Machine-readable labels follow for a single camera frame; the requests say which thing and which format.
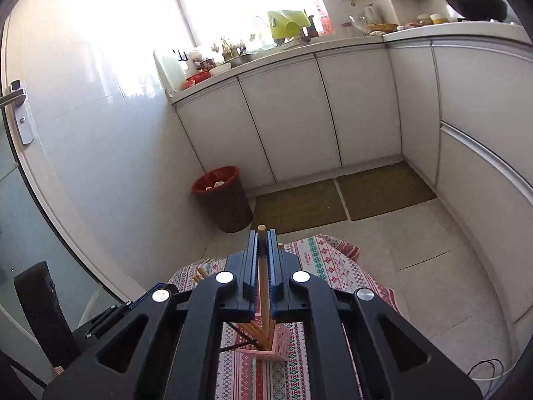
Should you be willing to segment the bamboo chopstick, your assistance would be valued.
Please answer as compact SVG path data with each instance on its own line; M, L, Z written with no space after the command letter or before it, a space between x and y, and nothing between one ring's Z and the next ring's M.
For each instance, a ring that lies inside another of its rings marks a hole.
M271 347L273 340L274 340L275 325L276 323L272 319L267 319L263 322L263 332L266 336L268 347Z
M261 311L261 330L263 332L263 322L269 319L269 289L268 289L268 265L267 265L267 228L260 224L257 227L259 237L259 292Z
M252 321L251 323L238 323L239 330L259 344L259 349L265 349L268 346L268 339L261 330L261 327Z
M207 272L202 266L196 268L196 273L193 275L193 281L195 284L199 284L208 277Z

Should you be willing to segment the pink perforated utensil holder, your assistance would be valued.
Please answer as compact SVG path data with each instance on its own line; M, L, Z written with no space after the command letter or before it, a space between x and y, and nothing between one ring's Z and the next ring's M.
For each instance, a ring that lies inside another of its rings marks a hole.
M241 356L263 361L287 361L291 333L284 324L275 324L267 336L262 334L262 327L255 322L239 323L238 328L259 344L258 349L249 349L248 346L238 349Z

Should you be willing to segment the black chopstick gold band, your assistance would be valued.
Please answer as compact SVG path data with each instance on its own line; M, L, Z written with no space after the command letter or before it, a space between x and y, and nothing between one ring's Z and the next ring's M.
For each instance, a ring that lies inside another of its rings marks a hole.
M250 345L251 346L257 346L258 343L256 343L255 341L252 341L252 340L246 340L246 341L243 341L243 342L240 342L240 343L233 344L231 346L222 347L222 348L220 348L219 352L220 353L224 353L224 352L228 352L228 351L231 351L231 350L245 348L246 346L250 346Z

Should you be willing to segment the patterned tablecloth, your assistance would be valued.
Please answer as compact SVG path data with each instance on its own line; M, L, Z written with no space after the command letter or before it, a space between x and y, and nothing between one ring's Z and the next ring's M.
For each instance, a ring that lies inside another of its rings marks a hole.
M302 268L300 258L280 249L284 299L278 314L269 319L290 330L288 359L263 361L241 356L222 347L250 339L238 323L261 326L259 259L256 313L250 314L242 298L245 250L221 261L216 271L195 284L195 265L166 286L166 311L179 339L174 345L164 399L359 399L355 355L350 350L346 316L358 318L362 304L353 293L340 301L320 276Z

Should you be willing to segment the dark bin with red liner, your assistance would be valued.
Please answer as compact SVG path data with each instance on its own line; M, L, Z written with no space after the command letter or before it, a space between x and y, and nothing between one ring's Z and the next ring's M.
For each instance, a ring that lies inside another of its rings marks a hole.
M192 193L223 232L239 232L252 222L253 213L237 166L205 173L193 183Z

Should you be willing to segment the olive floor mat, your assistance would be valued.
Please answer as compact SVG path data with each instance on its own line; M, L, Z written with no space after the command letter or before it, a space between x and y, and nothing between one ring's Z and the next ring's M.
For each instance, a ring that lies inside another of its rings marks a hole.
M346 219L334 181L326 180L257 197L252 228L264 225L281 235Z
M406 163L394 163L337 178L351 220L367 219L436 197Z

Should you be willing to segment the green plastic bag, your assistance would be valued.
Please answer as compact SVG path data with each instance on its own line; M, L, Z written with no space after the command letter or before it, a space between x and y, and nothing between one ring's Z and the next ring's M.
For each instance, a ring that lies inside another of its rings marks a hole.
M267 15L271 35L275 41L297 37L303 28L311 25L304 11L269 11Z

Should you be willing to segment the black wok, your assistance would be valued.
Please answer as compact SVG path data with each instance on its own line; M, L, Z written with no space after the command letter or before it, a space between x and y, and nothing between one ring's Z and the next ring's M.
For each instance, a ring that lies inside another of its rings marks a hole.
M444 0L447 5L468 21L503 23L508 16L508 6L503 0Z

